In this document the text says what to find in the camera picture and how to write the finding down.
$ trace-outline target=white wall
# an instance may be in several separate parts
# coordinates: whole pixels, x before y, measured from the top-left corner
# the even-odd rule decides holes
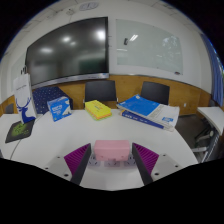
[[[212,70],[211,70],[211,63],[207,53],[207,49],[200,37],[200,34],[194,32],[194,36],[197,42],[198,52],[200,55],[201,61],[201,89],[205,90],[206,92],[212,92]]]
[[[5,93],[4,90],[2,98],[5,98],[5,95],[7,95],[7,97],[13,95],[11,91],[11,67],[18,58],[26,52],[29,45],[48,32],[68,24],[69,21],[75,22],[86,18],[103,16],[108,16],[109,19],[109,72],[111,74],[142,74],[156,76],[181,81],[199,88],[209,89],[210,83],[205,84],[205,82],[201,82],[201,76],[204,76],[204,70],[206,70],[206,68],[202,68],[202,65],[207,64],[207,59],[206,56],[204,56],[205,48],[203,42],[196,34],[171,16],[141,3],[125,0],[98,0],[98,2],[100,4],[96,9],[87,11],[79,11],[80,4],[75,5],[73,7],[75,9],[75,14],[73,16],[70,17],[66,15],[66,10],[61,11],[53,18],[44,20],[30,31],[11,54],[9,69],[7,73],[3,75],[4,78],[2,79],[5,86],[5,76],[7,75],[7,91]],[[180,39],[182,47],[183,75],[178,76],[171,72],[153,68],[117,65],[116,19],[147,23],[177,36]]]
[[[0,64],[0,104],[4,102],[10,96],[7,94],[7,87],[8,87],[7,75],[9,70],[9,60],[10,60],[10,55],[7,54],[5,57],[2,58],[2,61]]]

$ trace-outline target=pink storage box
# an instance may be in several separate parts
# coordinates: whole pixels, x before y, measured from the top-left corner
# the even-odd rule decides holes
[[[94,153],[100,161],[126,161],[130,152],[127,140],[96,140]]]

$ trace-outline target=green figure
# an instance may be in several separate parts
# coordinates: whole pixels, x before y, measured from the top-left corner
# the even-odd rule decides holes
[[[21,134],[27,134],[27,131],[25,131],[26,126],[27,126],[26,124],[22,124],[22,123],[16,125],[12,130],[12,136],[15,137]]]

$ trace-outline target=blue packaging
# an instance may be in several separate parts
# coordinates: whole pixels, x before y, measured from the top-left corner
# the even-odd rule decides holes
[[[58,121],[71,115],[69,99],[65,96],[47,102],[48,109],[52,115],[53,121]]]

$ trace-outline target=black monitor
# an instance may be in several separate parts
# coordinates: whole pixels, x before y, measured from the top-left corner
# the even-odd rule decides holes
[[[93,18],[62,26],[27,49],[32,88],[109,77],[108,18]]]

